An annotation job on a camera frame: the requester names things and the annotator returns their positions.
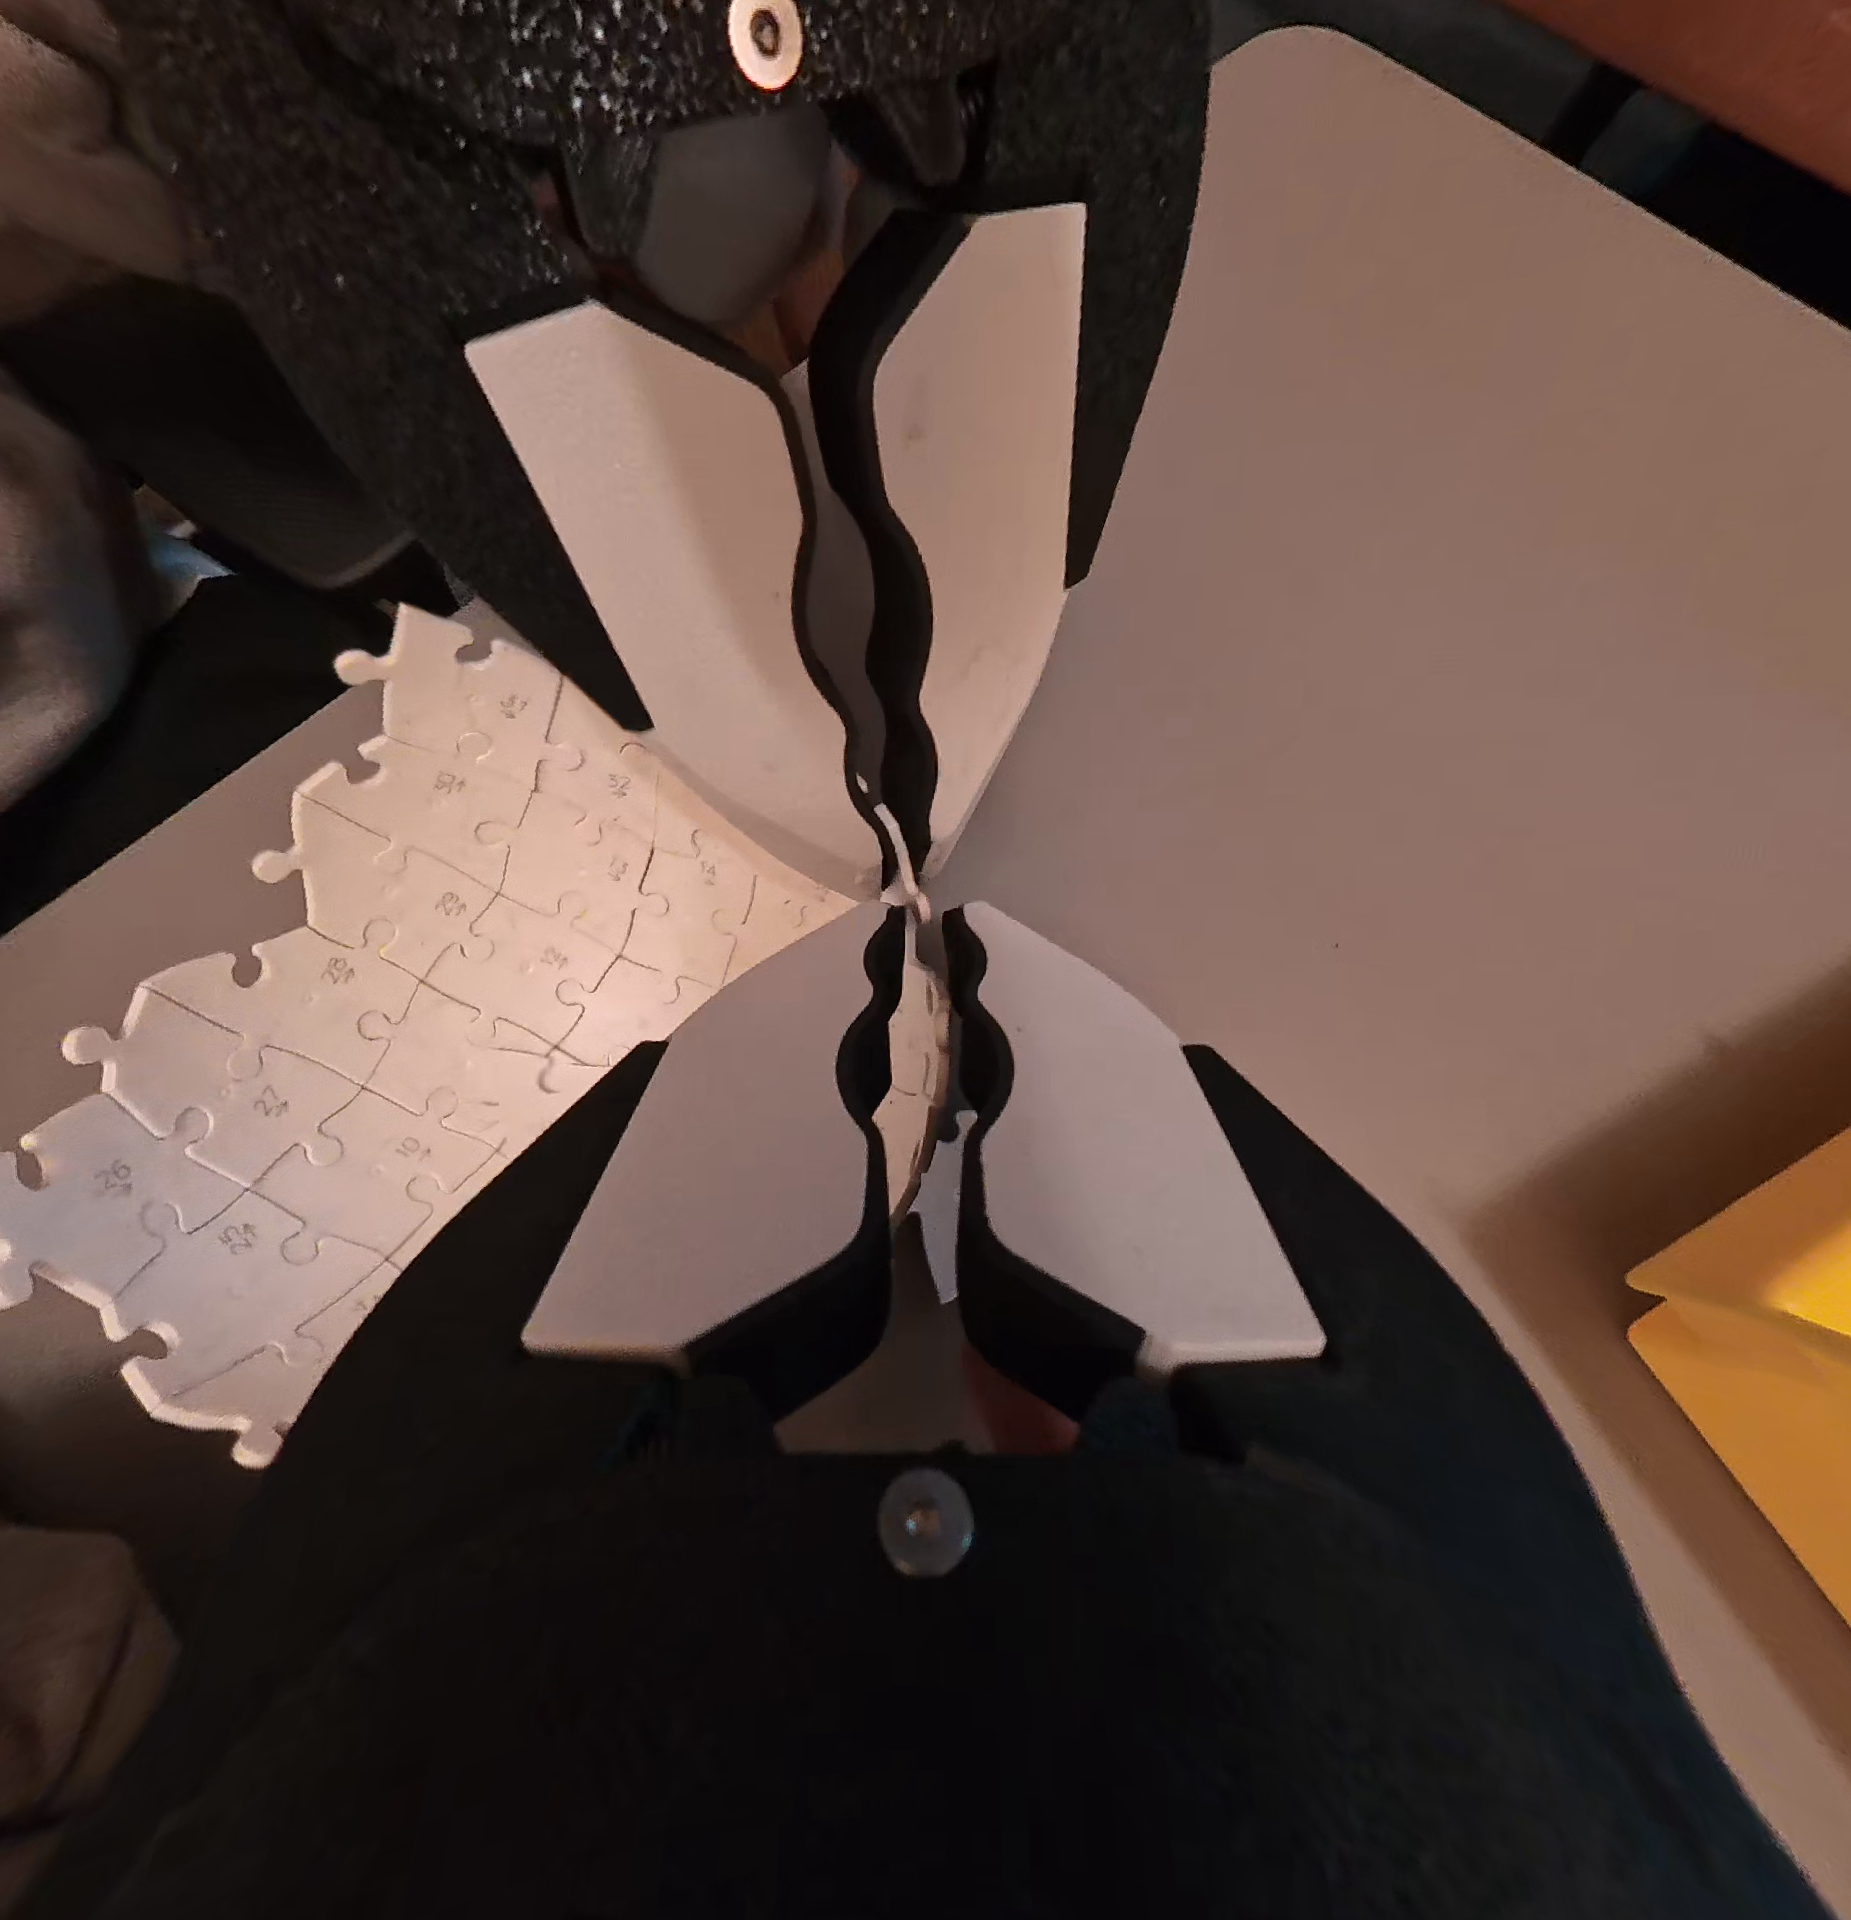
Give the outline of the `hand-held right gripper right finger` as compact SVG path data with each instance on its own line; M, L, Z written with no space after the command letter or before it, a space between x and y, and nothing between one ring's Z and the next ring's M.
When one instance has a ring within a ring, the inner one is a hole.
M955 1286L985 1361L1061 1413L1119 1380L1309 1361L1325 1336L1185 1044L1001 909L945 914Z

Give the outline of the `white partly built puzzle ball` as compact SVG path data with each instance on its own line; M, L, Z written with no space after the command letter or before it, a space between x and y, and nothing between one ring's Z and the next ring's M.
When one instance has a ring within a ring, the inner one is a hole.
M156 1336L140 1404L245 1468L509 1158L879 875L871 845L757 837L465 617L403 606L337 671L381 695L369 771L301 779L253 861L305 923L148 975L76 1032L96 1088L0 1149L0 1312L60 1291Z

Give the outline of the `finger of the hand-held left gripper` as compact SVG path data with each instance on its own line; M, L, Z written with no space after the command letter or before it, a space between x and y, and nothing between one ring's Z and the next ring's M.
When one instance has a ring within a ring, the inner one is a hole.
M1067 598L1085 212L889 214L807 360L819 458L869 569L873 799L917 877L967 825Z
M869 897L885 849L811 656L811 466L781 381L645 299L579 299L463 360L649 713L667 769L787 865Z

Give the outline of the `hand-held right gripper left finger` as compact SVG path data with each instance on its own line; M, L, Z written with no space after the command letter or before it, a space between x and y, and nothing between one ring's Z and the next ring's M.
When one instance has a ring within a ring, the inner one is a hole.
M537 1356L739 1380L795 1413L889 1321L889 1091L905 914L861 904L663 1045L523 1326Z

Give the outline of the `single white puzzle piece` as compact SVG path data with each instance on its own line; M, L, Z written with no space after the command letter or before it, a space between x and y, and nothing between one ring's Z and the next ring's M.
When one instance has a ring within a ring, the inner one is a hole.
M851 804L873 833L879 849L877 899L883 905L901 909L919 927L931 923L935 909L919 882L903 828L897 824L889 806L873 795L863 771L851 769L847 781L851 787Z

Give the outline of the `person's grey trouser leg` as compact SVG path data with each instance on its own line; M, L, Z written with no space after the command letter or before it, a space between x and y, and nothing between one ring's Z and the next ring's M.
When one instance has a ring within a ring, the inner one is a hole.
M174 1659L122 1537L0 1512L0 1916L104 1793Z

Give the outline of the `yellow plastic storage bin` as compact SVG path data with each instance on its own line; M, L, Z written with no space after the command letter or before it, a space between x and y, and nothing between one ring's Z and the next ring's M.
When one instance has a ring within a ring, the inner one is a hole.
M1851 1126L1625 1280L1633 1351L1851 1632Z

